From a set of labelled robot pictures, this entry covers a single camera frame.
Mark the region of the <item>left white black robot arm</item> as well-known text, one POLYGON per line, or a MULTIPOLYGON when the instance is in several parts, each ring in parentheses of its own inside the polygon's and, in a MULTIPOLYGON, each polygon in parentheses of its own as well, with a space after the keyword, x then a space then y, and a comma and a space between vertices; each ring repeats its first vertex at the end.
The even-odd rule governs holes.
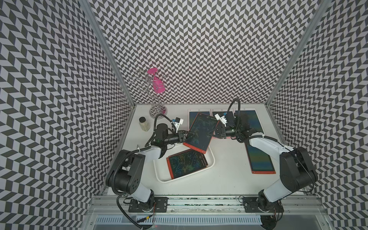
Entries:
POLYGON ((169 129, 165 123, 159 124, 143 148, 121 150, 109 170, 105 183, 118 196, 129 195, 144 209, 154 206, 154 191, 140 181, 146 163, 162 158, 168 145, 183 143, 189 132, 186 130, 169 129))

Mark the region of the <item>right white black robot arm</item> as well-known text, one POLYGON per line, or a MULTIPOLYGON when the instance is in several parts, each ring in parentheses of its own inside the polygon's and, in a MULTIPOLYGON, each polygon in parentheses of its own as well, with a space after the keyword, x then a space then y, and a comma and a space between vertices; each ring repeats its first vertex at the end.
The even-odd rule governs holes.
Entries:
POLYGON ((256 197, 244 197, 241 203, 247 213, 283 213, 281 200, 307 186, 314 186, 318 174, 308 151, 303 147, 293 148, 281 144, 277 139, 254 129, 246 115, 230 117, 215 115, 219 126, 213 131, 218 139, 235 138, 240 143, 252 146, 275 159, 279 163, 279 179, 256 197))

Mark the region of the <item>pink writing tablet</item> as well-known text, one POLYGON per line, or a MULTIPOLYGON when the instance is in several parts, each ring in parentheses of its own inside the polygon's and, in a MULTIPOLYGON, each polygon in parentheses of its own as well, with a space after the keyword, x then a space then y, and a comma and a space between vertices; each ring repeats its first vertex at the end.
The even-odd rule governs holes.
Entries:
POLYGON ((209 109, 189 109, 188 110, 188 127, 191 128, 197 114, 202 113, 211 116, 211 111, 209 109))
POLYGON ((257 132, 263 133, 262 124, 258 118, 257 112, 254 109, 246 110, 245 108, 240 109, 240 130, 255 129, 257 132))
POLYGON ((231 118, 234 118, 234 114, 233 114, 233 110, 230 110, 229 112, 227 111, 227 109, 211 109, 211 114, 213 116, 215 116, 216 114, 218 114, 220 117, 224 116, 226 113, 226 115, 228 115, 231 118))

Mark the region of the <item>red writing tablet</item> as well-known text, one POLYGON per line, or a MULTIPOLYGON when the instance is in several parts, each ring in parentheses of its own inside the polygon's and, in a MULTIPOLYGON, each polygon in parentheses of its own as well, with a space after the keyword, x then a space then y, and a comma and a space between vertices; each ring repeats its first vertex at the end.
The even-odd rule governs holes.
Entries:
POLYGON ((258 148, 245 144, 252 174, 276 174, 271 157, 258 148))
POLYGON ((198 113, 183 145, 206 154, 218 122, 213 116, 198 113))
POLYGON ((207 168, 205 154, 188 149, 166 158, 171 179, 177 179, 207 168))

